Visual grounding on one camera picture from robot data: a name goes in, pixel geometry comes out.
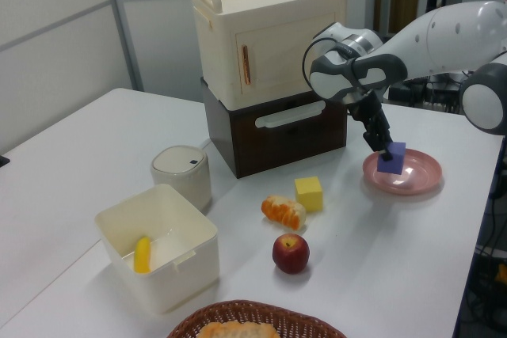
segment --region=bread roll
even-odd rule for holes
[[[210,322],[205,325],[197,338],[280,338],[275,328],[270,324],[256,324],[254,322],[240,323],[228,321],[225,323]]]
[[[269,196],[262,202],[261,210],[270,221],[293,230],[299,230],[307,220],[304,206],[283,196]]]

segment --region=table surface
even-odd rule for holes
[[[116,89],[5,155],[0,326],[97,241],[98,212],[153,185],[156,154],[208,137],[205,118],[201,103]]]
[[[353,120],[347,147],[238,180],[206,144],[202,104],[108,93],[6,155],[0,297],[15,305],[4,313],[2,303],[10,319],[0,336],[165,337],[200,307],[249,299],[320,318],[348,338],[450,337],[501,137],[464,116],[388,104],[384,111],[395,140],[442,165],[437,190],[395,196],[364,183],[362,162],[371,152]],[[208,153],[213,201],[206,215],[219,229],[220,277],[174,311],[154,315],[118,281],[93,217],[149,188],[152,158],[175,143],[202,144]],[[325,209],[300,232],[311,248],[308,268],[285,275],[271,259],[284,231],[265,220],[260,204],[272,193],[293,196],[294,179],[309,176],[322,183]]]

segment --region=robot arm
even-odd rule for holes
[[[372,31],[337,23],[320,32],[313,46],[319,57],[311,64],[310,87],[324,99],[345,104],[364,123],[370,147],[385,160],[392,140],[372,90],[406,79],[474,70],[460,92],[466,117],[482,131],[507,134],[507,6],[500,2],[435,9],[385,44]]]

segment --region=purple cube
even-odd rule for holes
[[[379,155],[379,159],[377,161],[377,171],[384,173],[402,174],[406,143],[390,142],[387,146],[387,149],[389,152],[391,152],[393,158],[392,160],[385,161],[382,156]]]

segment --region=apple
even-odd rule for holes
[[[273,244],[273,261],[285,273],[300,273],[307,266],[309,257],[310,247],[301,235],[280,235]]]

